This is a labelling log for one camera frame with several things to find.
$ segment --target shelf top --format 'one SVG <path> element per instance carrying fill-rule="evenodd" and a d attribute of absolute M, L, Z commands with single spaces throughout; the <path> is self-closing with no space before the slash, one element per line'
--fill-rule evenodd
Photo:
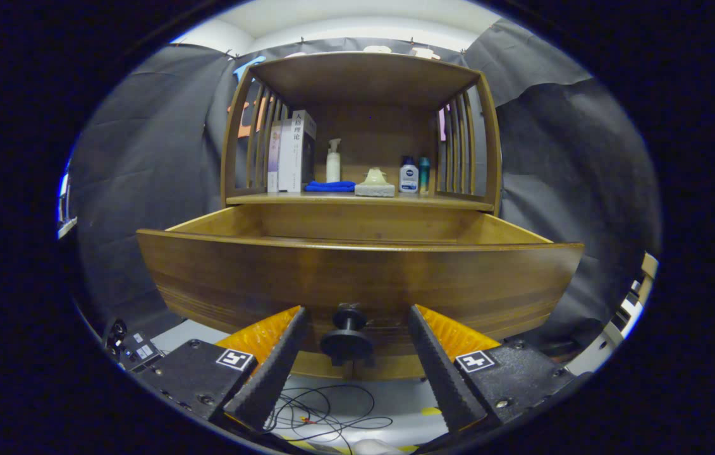
<path fill-rule="evenodd" d="M 492 211 L 492 204 L 468 199 L 432 194 L 397 193 L 394 198 L 369 198 L 354 193 L 259 193 L 233 196 L 225 199 L 227 204 L 357 204 L 357 205 L 407 205 L 407 207 L 435 207 Z"/>
<path fill-rule="evenodd" d="M 293 107 L 360 104 L 440 109 L 476 83 L 479 72 L 383 52 L 323 52 L 266 61 L 248 72 Z"/>

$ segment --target open drawer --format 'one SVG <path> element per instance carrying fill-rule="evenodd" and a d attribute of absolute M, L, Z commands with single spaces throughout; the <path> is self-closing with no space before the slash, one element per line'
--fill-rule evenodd
<path fill-rule="evenodd" d="M 233 333 L 304 305 L 313 330 L 293 372 L 361 380 L 424 376 L 406 328 L 413 303 L 493 339 L 542 325 L 583 250 L 476 210 L 395 205 L 235 205 L 137 236 L 175 313 Z M 320 353 L 339 305 L 369 318 L 374 367 L 332 367 Z"/>

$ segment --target small bottle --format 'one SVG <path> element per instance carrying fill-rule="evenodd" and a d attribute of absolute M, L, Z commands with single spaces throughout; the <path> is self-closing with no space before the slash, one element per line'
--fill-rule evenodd
<path fill-rule="evenodd" d="M 415 193 L 419 189 L 419 170 L 410 156 L 405 157 L 400 168 L 400 193 Z"/>
<path fill-rule="evenodd" d="M 329 141 L 329 153 L 326 154 L 326 183 L 340 181 L 340 153 L 338 153 L 340 138 Z"/>
<path fill-rule="evenodd" d="M 419 194 L 427 195 L 427 184 L 430 181 L 430 160 L 427 156 L 419 158 Z"/>

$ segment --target folded cloth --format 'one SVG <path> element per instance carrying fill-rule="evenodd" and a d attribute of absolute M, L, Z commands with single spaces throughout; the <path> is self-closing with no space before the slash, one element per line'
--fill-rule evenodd
<path fill-rule="evenodd" d="M 355 182 L 353 181 L 333 181 L 331 183 L 319 183 L 316 181 L 309 182 L 306 185 L 305 191 L 321 191 L 335 193 L 351 193 L 355 190 Z"/>

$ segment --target wire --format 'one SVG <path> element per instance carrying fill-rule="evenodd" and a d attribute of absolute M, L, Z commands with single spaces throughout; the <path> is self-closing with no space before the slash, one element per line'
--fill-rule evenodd
<path fill-rule="evenodd" d="M 325 391 L 325 389 L 339 389 L 339 388 L 358 389 L 358 391 L 365 392 L 366 395 L 368 395 L 369 399 L 371 400 L 371 406 L 369 406 L 369 410 L 366 411 L 365 413 L 363 413 L 363 415 L 360 415 L 360 417 L 354 418 L 353 420 L 347 420 L 345 422 L 341 422 L 340 420 L 335 418 L 333 415 L 331 415 L 331 412 L 332 412 L 331 402 L 329 401 L 328 396 L 323 394 L 322 391 Z M 301 394 L 296 395 L 295 397 L 291 397 L 288 394 L 285 394 L 285 392 L 290 392 L 290 391 L 305 391 L 305 392 L 302 392 Z M 326 409 L 325 410 L 324 409 L 316 409 L 316 408 L 311 407 L 299 400 L 299 398 L 301 398 L 307 394 L 320 395 L 320 397 L 322 397 L 323 401 L 326 403 Z M 348 447 L 348 449 L 349 449 L 349 453 L 352 454 L 353 452 L 351 449 L 351 444 L 349 444 L 349 441 L 346 440 L 346 438 L 343 436 L 343 430 L 345 430 L 346 428 L 357 428 L 357 429 L 361 429 L 361 430 L 380 429 L 380 428 L 388 427 L 392 423 L 394 423 L 394 420 L 390 417 L 379 417 L 379 416 L 378 417 L 369 417 L 369 414 L 371 414 L 372 411 L 374 411 L 374 406 L 375 406 L 376 401 L 374 400 L 374 395 L 372 395 L 371 392 L 367 391 L 363 387 L 360 387 L 359 385 L 350 385 L 350 384 L 327 385 L 324 387 L 317 387 L 314 389 L 309 388 L 309 387 L 293 387 L 290 389 L 284 389 L 282 391 L 282 394 L 279 395 L 279 400 L 284 401 L 284 404 L 273 409 L 273 412 L 271 413 L 270 418 L 268 418 L 268 420 L 267 420 L 270 422 L 270 424 L 268 424 L 268 426 L 265 427 L 262 434 L 266 434 L 266 433 L 272 432 L 274 430 L 293 430 L 294 433 L 299 435 L 300 438 L 287 440 L 288 442 L 310 440 L 310 439 L 317 438 L 317 437 L 323 437 L 323 435 L 329 435 L 329 434 L 335 433 L 334 438 L 332 438 L 331 440 L 319 441 L 319 442 L 331 442 L 331 441 L 337 440 L 338 438 L 343 439 L 343 441 L 346 443 L 346 447 Z M 288 407 L 289 407 L 288 411 L 290 411 L 290 417 L 289 418 L 281 417 L 280 416 L 281 413 Z M 299 420 L 296 420 L 296 411 L 299 411 L 299 415 L 300 415 Z M 387 423 L 380 425 L 380 426 L 371 426 L 371 427 L 358 426 L 358 424 L 360 424 L 360 423 L 365 423 L 365 422 L 372 421 L 372 420 L 387 420 Z M 284 424 L 284 425 L 289 425 L 289 426 L 279 427 L 280 423 Z M 326 425 L 331 427 L 331 431 L 317 433 L 315 435 L 311 435 L 310 437 L 303 437 L 303 435 L 297 431 L 297 429 L 300 427 L 306 427 L 309 424 L 320 424 L 320 423 L 325 423 Z"/>

